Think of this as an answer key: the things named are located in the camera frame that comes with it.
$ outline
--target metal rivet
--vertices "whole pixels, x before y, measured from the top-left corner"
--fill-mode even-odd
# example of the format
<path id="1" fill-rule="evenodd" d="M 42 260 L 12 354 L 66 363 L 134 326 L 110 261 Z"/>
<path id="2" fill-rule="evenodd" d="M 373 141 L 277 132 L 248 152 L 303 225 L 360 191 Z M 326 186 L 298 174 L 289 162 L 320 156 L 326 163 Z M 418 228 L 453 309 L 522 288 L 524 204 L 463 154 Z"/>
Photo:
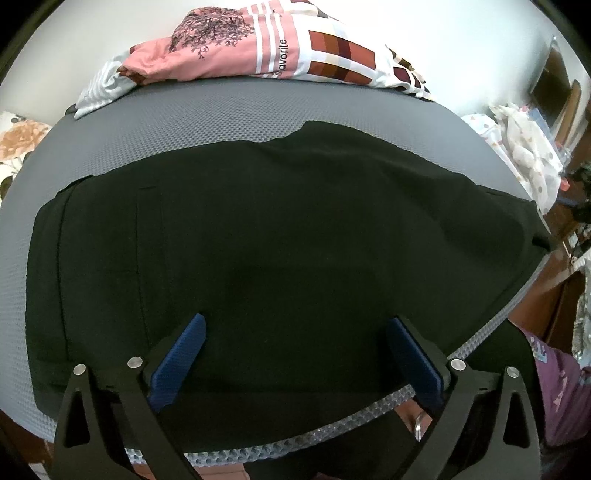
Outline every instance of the metal rivet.
<path id="1" fill-rule="evenodd" d="M 511 378 L 517 378 L 519 376 L 519 370 L 517 370 L 515 367 L 507 367 L 507 375 L 509 375 Z"/>
<path id="2" fill-rule="evenodd" d="M 140 356 L 133 356 L 129 360 L 127 360 L 127 366 L 129 368 L 138 368 L 141 367 L 144 361 Z"/>
<path id="3" fill-rule="evenodd" d="M 74 370 L 72 371 L 74 372 L 74 375 L 82 375 L 84 372 L 86 372 L 86 365 L 78 364 L 74 367 Z"/>
<path id="4" fill-rule="evenodd" d="M 459 372 L 466 369 L 466 362 L 464 360 L 460 360 L 459 358 L 454 358 L 450 362 L 450 365 L 454 370 L 458 370 Z"/>

